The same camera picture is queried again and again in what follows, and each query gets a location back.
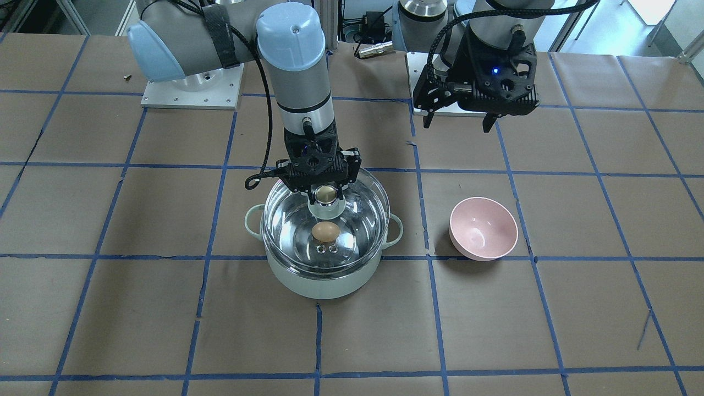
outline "wire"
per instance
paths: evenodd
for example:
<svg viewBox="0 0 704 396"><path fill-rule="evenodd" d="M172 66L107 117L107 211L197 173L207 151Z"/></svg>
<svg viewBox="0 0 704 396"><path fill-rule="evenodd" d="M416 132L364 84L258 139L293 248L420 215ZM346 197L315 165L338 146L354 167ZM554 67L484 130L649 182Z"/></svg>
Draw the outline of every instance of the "wire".
<svg viewBox="0 0 704 396"><path fill-rule="evenodd" d="M437 49L438 45L440 44L440 41L442 40L443 36L450 29L452 29L452 27L454 27L458 23L464 22L466 20L474 19L474 18L483 18L483 17L487 17L487 16L512 16L512 17L516 17L516 18L521 18L521 17L530 17L530 16L564 15L564 14L570 14L570 13L584 11L584 10L588 9L589 7L592 7L593 5L597 4L599 1L600 0L588 0L586 3L580 4L578 6L556 8L554 10L553 9L535 9L535 8L526 8L526 9L509 8L509 9L502 9L502 10L479 11L476 13L468 13L468 14L459 16L459 17L453 19L452 21L450 21L442 29L440 29L440 32L435 37L435 40L433 40L433 43L430 46L430 50L428 51L428 59L425 64L425 67L427 68L428 81L431 84L436 85L440 89L448 89L447 84L445 84L445 82L438 80L437 76L435 75L435 67L433 67L433 55L435 55L435 50Z"/></svg>
<svg viewBox="0 0 704 396"><path fill-rule="evenodd" d="M193 13L196 13L200 16L203 16L203 10L192 6L190 4L186 4L181 0L170 0L172 3L175 5L181 6L182 8L187 9L188 11L191 11ZM264 161L262 162L262 166L259 170L259 174L252 176L252 180L254 183L249 183L249 178L248 181L245 182L244 187L248 190L254 190L260 182L261 176L264 174L264 170L266 169L266 164L269 161L269 153L271 151L271 141L274 135L274 116L271 108L271 93L269 92L269 84L267 83L266 80L266 74L264 73L264 66L262 66L261 60L259 58L259 53L257 52L257 48L254 46L254 42L250 42L247 40L247 38L238 30L235 28L235 26L230 25L230 32L237 36L239 41L244 44L245 47L249 50L250 54L252 54L252 58L254 58L254 62L257 64L257 68L259 69L259 75L261 76L262 79L262 84L264 85L264 93L266 95L266 106L267 106L267 115L269 117L269 133L267 135L267 142L266 142L266 150L264 152Z"/></svg>
<svg viewBox="0 0 704 396"><path fill-rule="evenodd" d="M376 25L377 22L379 22L379 19L383 18L384 14L388 13L393 7L394 6L390 6L387 9L385 9L384 12L380 16L377 16L376 19L374 19L374 22L370 23L368 26L373 27L374 25ZM354 57L357 59L361 59L361 57L359 56L359 47L362 46L363 39L364 39L364 37L359 39L359 41L357 42L357 48L354 49Z"/></svg>

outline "tiled surface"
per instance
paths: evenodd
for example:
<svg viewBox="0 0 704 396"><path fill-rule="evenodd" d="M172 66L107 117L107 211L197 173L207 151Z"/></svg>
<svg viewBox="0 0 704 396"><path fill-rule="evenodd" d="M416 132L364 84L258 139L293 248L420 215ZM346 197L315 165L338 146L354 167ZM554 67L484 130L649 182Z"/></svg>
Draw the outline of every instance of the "tiled surface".
<svg viewBox="0 0 704 396"><path fill-rule="evenodd" d="M91 37L76 59L83 43L0 43L0 394L702 394L704 221L667 152L701 209L704 89L675 60L622 59L646 112L618 59L539 54L544 106L484 134L469 118L420 128L403 54L343 44L341 146L360 147L405 237L359 291L316 302L243 227L273 184L242 188L266 141L256 68L236 118L145 113L124 39ZM274 111L270 165L287 156ZM503 260L449 242L451 209L476 195L520 224Z"/></svg>

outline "bowl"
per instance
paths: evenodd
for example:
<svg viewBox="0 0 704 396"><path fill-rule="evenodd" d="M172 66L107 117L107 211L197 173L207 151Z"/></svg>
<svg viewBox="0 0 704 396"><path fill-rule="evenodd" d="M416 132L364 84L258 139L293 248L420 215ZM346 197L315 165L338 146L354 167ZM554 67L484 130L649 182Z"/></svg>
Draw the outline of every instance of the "bowl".
<svg viewBox="0 0 704 396"><path fill-rule="evenodd" d="M470 259L496 260L516 246L518 225L502 204L489 198L471 197L452 210L450 239Z"/></svg>

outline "metal plate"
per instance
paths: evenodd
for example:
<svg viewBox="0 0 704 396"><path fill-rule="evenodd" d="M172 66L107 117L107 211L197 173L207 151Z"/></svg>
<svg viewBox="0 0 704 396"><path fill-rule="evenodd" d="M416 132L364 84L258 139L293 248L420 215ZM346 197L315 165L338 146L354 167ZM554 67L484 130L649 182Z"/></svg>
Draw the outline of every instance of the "metal plate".
<svg viewBox="0 0 704 396"><path fill-rule="evenodd" d="M244 65L217 69L183 80L147 83L143 107L237 110Z"/></svg>
<svg viewBox="0 0 704 396"><path fill-rule="evenodd" d="M411 91L411 99L413 99L413 88L420 78L420 72L425 66L425 62L428 60L428 54L422 52L407 52L406 53L406 67L408 67L408 84ZM415 108L413 104L413 114L415 115L427 115L426 111L421 111ZM450 106L443 107L435 112L435 116L455 116L455 117L484 117L485 113L480 113L477 111L466 111L460 109L459 105L456 103Z"/></svg>

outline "pot handle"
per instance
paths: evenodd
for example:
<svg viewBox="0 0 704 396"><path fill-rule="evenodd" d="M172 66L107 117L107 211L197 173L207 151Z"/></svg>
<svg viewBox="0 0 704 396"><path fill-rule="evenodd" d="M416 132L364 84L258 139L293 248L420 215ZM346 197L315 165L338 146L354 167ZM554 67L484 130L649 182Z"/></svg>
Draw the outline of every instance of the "pot handle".
<svg viewBox="0 0 704 396"><path fill-rule="evenodd" d="M391 218L391 220L395 221L396 224L398 224L398 237L396 237L395 240L392 240L390 242L382 243L382 250L394 246L396 243L398 243L398 241L401 240L401 237L403 237L403 223L401 222L401 220L398 218L397 215L393 213L389 214L389 218Z"/></svg>
<svg viewBox="0 0 704 396"><path fill-rule="evenodd" d="M252 216L252 214L254 212L262 211L262 210L264 210L264 204L254 205L251 208L249 208L249 210L247 211L247 214L244 215L244 227L245 227L245 229L247 229L247 232L249 233L249 235L252 235L253 237L255 237L258 240L263 242L264 239L262 238L262 235L260 234L261 230L259 230L260 233L258 234L258 233L255 233L254 231L252 231L252 229L249 227L249 217Z"/></svg>

